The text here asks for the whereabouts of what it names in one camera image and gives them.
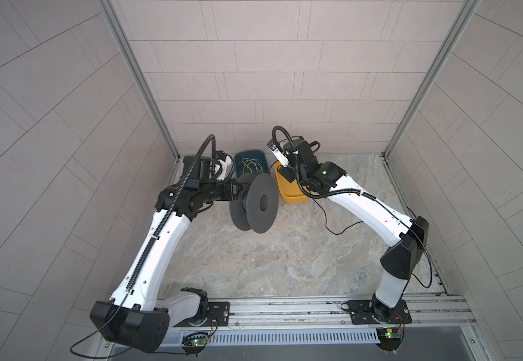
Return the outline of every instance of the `metal corner post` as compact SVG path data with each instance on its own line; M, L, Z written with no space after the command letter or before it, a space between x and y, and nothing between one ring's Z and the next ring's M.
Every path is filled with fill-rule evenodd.
M402 137L402 134L406 131L406 127L408 126L412 118L414 118L414 114L416 114L418 107L422 103L422 100L424 100L424 97L426 96L426 93L428 93L428 90L430 89L432 83L434 83L434 80L438 76L440 69L442 69L442 66L446 62L448 55L450 55L450 53L452 52L452 49L454 48L454 45L456 45L456 42L458 41L460 34L462 34L464 28L470 21L470 18L472 18L472 15L474 14L474 9L476 8L476 5L478 5L479 2L480 0L466 0L460 8L460 11L456 15L456 18L454 19L454 22L452 23L450 30L448 31L444 41L440 45L440 49L438 49L438 53L434 57L432 64L430 64L428 72L426 72L426 75L424 76L424 79L422 79L422 82L418 86L416 94L412 98L412 101L410 102L408 109L406 110L404 116L402 117L402 120L398 124L396 132L392 136L392 139L390 139L388 147L386 147L386 149L383 152L383 155L386 159L388 159L388 157L392 154L392 152L396 148L396 144L398 144L398 141Z
M177 148L175 148L175 143L171 139L171 135L165 127L165 122L163 121L163 117L161 116L161 113L157 108L155 99L151 95L150 88L147 85L145 77L143 76L143 72L141 71L138 62L135 59L135 55L133 54L133 50L131 49L129 42L127 41L123 29L121 29L121 25L119 23L119 20L117 19L117 15L115 14L115 10L113 8L113 5L111 4L111 0L97 0L97 3L99 4L99 9L101 9L101 13L105 18L107 25L109 25L109 29L113 34L113 38L115 38L115 42L117 43L119 50L121 50L121 54L123 54L125 63L131 70L135 83L137 83L137 85L139 86L139 91L141 92L141 96L143 97L145 104L149 108L151 116L153 117L157 124L157 127L165 137L165 140L167 142L167 145L171 149L171 152L173 153L176 159L179 159L179 152L177 151Z

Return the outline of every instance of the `gray marble surface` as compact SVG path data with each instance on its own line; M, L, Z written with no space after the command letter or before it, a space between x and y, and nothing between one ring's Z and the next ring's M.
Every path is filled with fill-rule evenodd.
M318 159L335 162L369 193L403 212L380 155L321 154ZM317 201L335 232L358 221L328 199ZM215 202L180 239L159 295L163 298L183 287L206 290L210 298L370 295L380 281L380 257L386 249L380 236L364 223L339 236L328 232L324 214L313 200L285 203L280 199L276 220L264 234L238 230L231 222L229 203ZM425 257L415 274L428 282ZM415 279L406 288L407 293L441 291L437 278L430 289Z

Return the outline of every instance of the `tiled wall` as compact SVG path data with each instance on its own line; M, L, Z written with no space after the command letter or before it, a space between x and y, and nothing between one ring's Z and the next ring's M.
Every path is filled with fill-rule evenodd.
M172 162L94 0L0 0L0 360L76 359Z
M498 360L523 360L523 0L483 0L390 164Z
M267 150L275 124L383 151L461 4L113 0L181 153Z

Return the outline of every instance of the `yellow container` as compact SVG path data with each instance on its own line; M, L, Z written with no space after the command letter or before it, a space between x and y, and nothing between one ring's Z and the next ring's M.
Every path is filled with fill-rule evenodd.
M286 203L297 203L308 200L309 198L300 191L300 187L297 185L297 180L289 183L286 178L278 172L278 167L281 165L280 162L276 162L274 169L275 177L278 179L278 188L280 189L280 195L282 196L283 201Z

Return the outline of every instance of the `vent grille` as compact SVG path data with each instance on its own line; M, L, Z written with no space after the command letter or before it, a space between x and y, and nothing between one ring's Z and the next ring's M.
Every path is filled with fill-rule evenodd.
M227 330L218 331L210 346L292 344L377 344L376 330Z

